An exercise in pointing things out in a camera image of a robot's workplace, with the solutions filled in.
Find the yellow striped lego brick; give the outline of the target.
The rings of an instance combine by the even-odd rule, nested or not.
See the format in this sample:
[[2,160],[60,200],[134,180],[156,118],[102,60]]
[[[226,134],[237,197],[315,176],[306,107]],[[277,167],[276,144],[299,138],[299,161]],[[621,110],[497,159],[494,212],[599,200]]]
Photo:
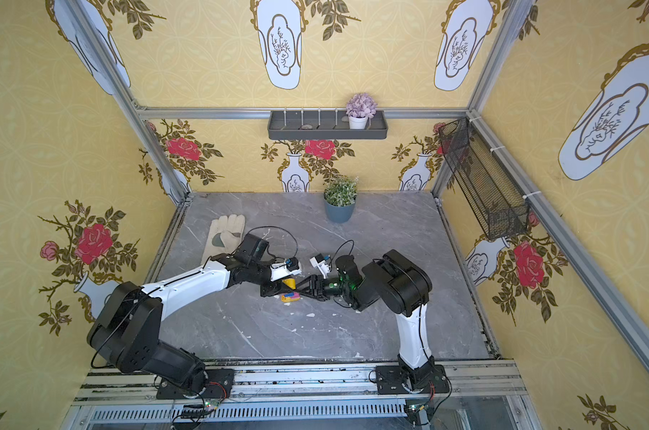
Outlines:
[[296,302],[296,301],[299,301],[300,299],[301,299],[301,295],[299,295],[299,293],[297,293],[297,292],[281,294],[281,301],[284,304],[289,304],[289,303],[292,303],[292,302]]

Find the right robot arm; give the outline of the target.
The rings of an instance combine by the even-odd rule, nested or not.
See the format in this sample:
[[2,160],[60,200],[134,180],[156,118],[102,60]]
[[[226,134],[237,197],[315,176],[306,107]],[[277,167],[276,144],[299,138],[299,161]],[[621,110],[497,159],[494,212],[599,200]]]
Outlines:
[[400,252],[392,249],[358,267],[354,256],[335,260],[335,277],[312,275],[296,285],[303,297],[318,301],[341,298],[348,308],[363,311],[383,302],[396,315],[400,348],[399,366],[410,383],[427,381],[435,370],[429,347],[427,313],[433,288],[428,274]]

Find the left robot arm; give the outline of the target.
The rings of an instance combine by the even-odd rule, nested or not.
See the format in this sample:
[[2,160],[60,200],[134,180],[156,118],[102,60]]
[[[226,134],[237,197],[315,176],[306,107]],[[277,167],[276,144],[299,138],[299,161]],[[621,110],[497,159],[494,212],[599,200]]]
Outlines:
[[244,282],[276,294],[288,290],[284,280],[301,272],[299,260],[265,261],[268,249],[266,240],[247,234],[235,251],[209,256],[199,267],[170,279],[141,287],[121,283],[88,333],[88,344],[123,374],[145,371],[185,397],[201,397],[210,385],[205,363],[160,340],[162,322],[203,297]]

